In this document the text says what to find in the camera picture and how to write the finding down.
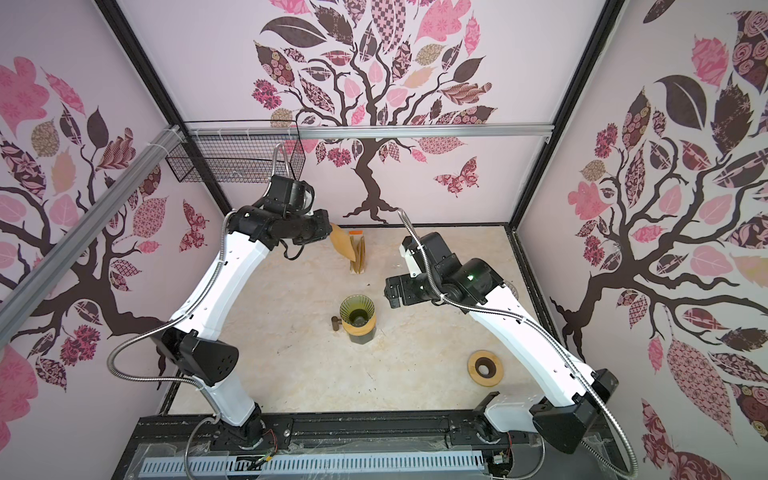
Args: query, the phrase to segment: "black wire mesh basket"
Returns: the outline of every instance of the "black wire mesh basket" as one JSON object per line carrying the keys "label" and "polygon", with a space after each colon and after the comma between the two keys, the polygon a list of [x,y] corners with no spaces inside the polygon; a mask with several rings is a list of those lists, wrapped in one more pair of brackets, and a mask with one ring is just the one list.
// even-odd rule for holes
{"label": "black wire mesh basket", "polygon": [[[246,133],[243,134],[211,134],[211,130],[205,133],[201,133],[202,129],[190,130],[189,141],[197,145],[202,153],[201,160],[208,166],[217,182],[260,184],[270,181],[275,146],[283,143],[286,146],[287,161],[282,154],[277,156],[276,173],[298,180],[306,161],[298,125],[295,121],[286,121],[275,130],[286,132],[289,126],[294,127],[292,130],[295,134],[277,131],[274,134],[251,133],[245,128],[243,132]],[[194,166],[194,157],[190,157],[184,144],[178,144],[165,159],[180,182],[203,181]]]}

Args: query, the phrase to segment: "black frame post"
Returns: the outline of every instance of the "black frame post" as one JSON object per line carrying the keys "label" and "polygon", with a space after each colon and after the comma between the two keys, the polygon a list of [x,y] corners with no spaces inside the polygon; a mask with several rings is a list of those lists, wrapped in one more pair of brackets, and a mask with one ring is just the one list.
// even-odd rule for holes
{"label": "black frame post", "polygon": [[183,142],[184,150],[187,152],[197,172],[200,173],[200,178],[203,179],[205,186],[208,188],[210,195],[214,198],[216,205],[219,206],[223,214],[232,210],[232,205],[227,199],[227,195],[221,189],[221,185],[216,181],[213,173],[205,163],[203,154],[200,152],[197,144],[192,141],[187,125],[184,123],[184,119],[181,118],[179,111],[176,109],[173,101],[170,99],[168,91],[163,86],[160,77],[157,76],[157,72],[154,70],[152,63],[147,57],[146,52],[141,47],[136,34],[131,26],[128,24],[128,20],[123,15],[123,11],[120,9],[116,0],[94,0],[96,6],[101,10],[101,14],[104,16],[104,20],[112,29],[114,36],[122,45],[125,54],[131,60],[136,72],[141,77],[144,85],[147,86],[150,95],[154,99],[157,107],[160,108],[160,112],[165,117],[165,120],[171,125],[178,125],[180,132],[187,139]]}
{"label": "black frame post", "polygon": [[611,32],[616,25],[619,13],[621,13],[621,7],[624,6],[625,0],[607,0],[603,6],[602,12],[598,17],[597,23],[594,25],[594,30],[589,38],[587,47],[584,49],[584,54],[581,56],[581,60],[578,63],[576,72],[574,73],[571,83],[568,85],[568,89],[565,91],[558,113],[554,116],[554,130],[549,140],[539,152],[538,158],[534,163],[531,174],[528,176],[528,180],[525,182],[523,192],[520,195],[520,201],[515,206],[515,212],[512,213],[512,218],[509,221],[509,226],[513,230],[517,230],[520,227],[520,223],[523,220],[525,211],[528,209],[528,205],[531,203],[536,188],[538,187],[541,178],[544,176],[544,172],[549,165],[549,161],[552,158],[554,150],[558,146],[565,128],[568,126],[568,120],[571,118],[576,104],[581,98],[581,93],[584,91],[584,87],[589,81],[589,77],[594,69],[595,63],[600,58],[608,38],[611,36]]}

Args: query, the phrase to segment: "wall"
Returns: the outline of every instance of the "wall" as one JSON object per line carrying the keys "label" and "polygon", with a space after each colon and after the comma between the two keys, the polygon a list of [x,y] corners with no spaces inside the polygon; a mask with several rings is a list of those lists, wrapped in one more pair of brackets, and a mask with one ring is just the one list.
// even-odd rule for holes
{"label": "wall", "polygon": [[765,476],[767,35],[757,0],[630,3],[521,225],[640,478]]}
{"label": "wall", "polygon": [[[90,1],[6,2],[0,14],[5,297],[165,122]],[[114,378],[107,354],[183,302],[220,218],[201,184],[178,184],[163,162],[0,349],[3,479],[111,475],[164,388]],[[159,358],[146,342],[118,365],[157,374]]]}
{"label": "wall", "polygon": [[[291,118],[306,128],[548,123],[602,5],[122,2],[193,129]],[[194,123],[219,120],[238,122]],[[539,137],[307,141],[302,178],[336,223],[397,223],[395,207],[416,222],[506,222],[539,145]],[[263,185],[223,188],[233,204],[250,204]]]}

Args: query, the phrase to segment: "metal flexible conduit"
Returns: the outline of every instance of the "metal flexible conduit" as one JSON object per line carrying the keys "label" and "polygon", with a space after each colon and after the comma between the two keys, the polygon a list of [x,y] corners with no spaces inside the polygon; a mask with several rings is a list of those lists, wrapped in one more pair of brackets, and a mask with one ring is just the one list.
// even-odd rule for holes
{"label": "metal flexible conduit", "polygon": [[[581,374],[581,371],[576,367],[573,360],[571,359],[570,353],[562,346],[560,343],[557,342],[552,336],[538,323],[536,323],[534,320],[528,319],[522,315],[518,315],[517,313],[508,312],[505,310],[497,310],[492,308],[485,308],[482,306],[473,306],[473,305],[465,305],[463,303],[454,302],[453,300],[449,299],[443,292],[441,292],[437,284],[435,284],[435,277],[432,274],[432,266],[429,263],[429,258],[427,257],[426,250],[424,248],[424,245],[419,238],[418,235],[416,235],[416,231],[413,228],[413,223],[411,223],[411,220],[408,218],[408,215],[405,211],[402,210],[402,208],[399,208],[397,210],[397,214],[400,216],[400,220],[402,220],[403,224],[405,225],[406,229],[408,230],[408,233],[410,233],[413,240],[416,242],[416,244],[419,246],[419,250],[422,252],[422,259],[424,260],[424,266],[427,274],[427,279],[429,280],[429,286],[432,288],[432,291],[435,292],[435,295],[439,296],[440,299],[448,303],[450,305],[456,306],[460,309],[464,310],[470,310],[472,312],[477,313],[490,313],[493,315],[502,315],[511,317],[514,319],[518,319],[519,321],[525,322],[527,325],[529,325],[531,328],[536,330],[541,336],[543,336],[547,342],[554,348],[554,350],[560,355],[560,357],[565,361],[566,366],[571,370],[571,372],[574,374],[576,379],[583,385],[583,387],[589,392],[590,396],[594,399],[595,403],[598,404],[598,407],[602,412],[605,414],[605,417],[609,421],[611,425],[613,425],[614,429],[616,430],[616,433],[619,436],[619,439],[621,440],[622,445],[624,446],[624,449],[627,452],[627,457],[629,457],[629,472],[625,472],[624,470],[621,470],[620,468],[614,466],[607,458],[603,457],[598,453],[597,450],[593,449],[591,445],[587,444],[586,441],[583,439],[581,440],[581,444],[594,455],[597,457],[598,461],[606,465],[613,473],[616,475],[625,478],[627,480],[634,480],[637,478],[637,456],[634,454],[634,450],[632,449],[632,445],[630,445],[629,440],[627,439],[626,434],[624,433],[624,430],[619,425],[619,422],[616,420],[616,418],[613,416],[610,410],[608,410],[608,407],[605,405],[605,402],[603,402],[603,399],[600,398],[600,396],[594,391],[592,388],[592,384],[584,377],[584,375]],[[536,473],[538,473],[538,470],[541,468],[541,466],[544,464],[544,451],[542,450],[542,460],[539,465],[537,465],[537,468],[534,469],[533,472],[529,473],[525,477],[522,478],[530,478]]]}
{"label": "metal flexible conduit", "polygon": [[174,319],[170,319],[169,322],[164,323],[163,325],[159,326],[156,329],[152,329],[149,332],[142,333],[140,335],[136,335],[132,339],[126,340],[125,342],[121,343],[117,346],[112,352],[109,354],[109,357],[107,357],[107,368],[109,369],[109,372],[118,377],[119,379],[123,380],[129,380],[131,382],[179,382],[179,383],[189,383],[190,385],[194,386],[197,390],[200,391],[200,393],[203,394],[203,397],[208,401],[210,404],[210,407],[214,410],[214,416],[213,417],[206,417],[205,419],[202,419],[200,423],[198,423],[195,428],[192,430],[192,434],[190,435],[190,438],[187,440],[187,447],[184,450],[184,471],[187,473],[187,477],[190,480],[194,480],[194,476],[192,475],[192,471],[189,468],[189,451],[190,451],[190,445],[192,444],[192,439],[197,433],[197,430],[203,426],[205,423],[218,423],[221,419],[221,411],[219,410],[219,407],[216,405],[216,402],[214,399],[210,396],[210,393],[206,391],[203,387],[203,383],[196,379],[191,379],[189,377],[175,377],[175,376],[135,376],[130,375],[128,373],[120,371],[115,365],[114,361],[118,357],[118,354],[128,348],[129,346],[133,345],[136,342],[140,342],[143,339],[146,339],[150,336],[153,336],[155,333],[162,332],[164,330],[170,329],[172,326],[177,325],[178,323],[184,321],[189,317],[191,313],[194,312],[194,310],[203,302],[208,292],[210,292],[210,289],[214,286],[214,283],[216,283],[216,278],[218,278],[219,273],[221,273],[221,268],[224,266],[224,260],[227,256],[227,224],[229,223],[230,217],[234,215],[236,212],[235,210],[232,210],[224,217],[224,222],[221,224],[221,249],[219,250],[219,260],[216,263],[216,268],[214,269],[214,274],[211,275],[210,279],[208,280],[208,283],[206,284],[205,288],[203,288],[203,291],[200,292],[200,295],[192,302],[189,308],[187,308],[184,313]]}

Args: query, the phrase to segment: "butterfly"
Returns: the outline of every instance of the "butterfly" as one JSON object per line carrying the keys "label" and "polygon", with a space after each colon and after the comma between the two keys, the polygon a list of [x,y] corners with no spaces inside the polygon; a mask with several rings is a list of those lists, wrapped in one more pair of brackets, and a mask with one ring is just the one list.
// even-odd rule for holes
{"label": "butterfly", "polygon": [[192,247],[200,248],[205,245],[205,236],[200,230],[204,229],[205,224],[209,221],[205,220],[203,214],[196,213],[186,200],[184,200],[184,216],[187,218],[187,223],[190,224],[190,229],[181,237],[181,243],[179,243],[180,252],[189,250]]}
{"label": "butterfly", "polygon": [[477,157],[472,157],[462,167],[462,172],[456,175],[438,175],[435,180],[441,185],[448,187],[448,191],[455,194],[458,198],[458,192],[464,190],[463,185],[467,187],[479,187],[478,175],[475,170],[478,169]]}

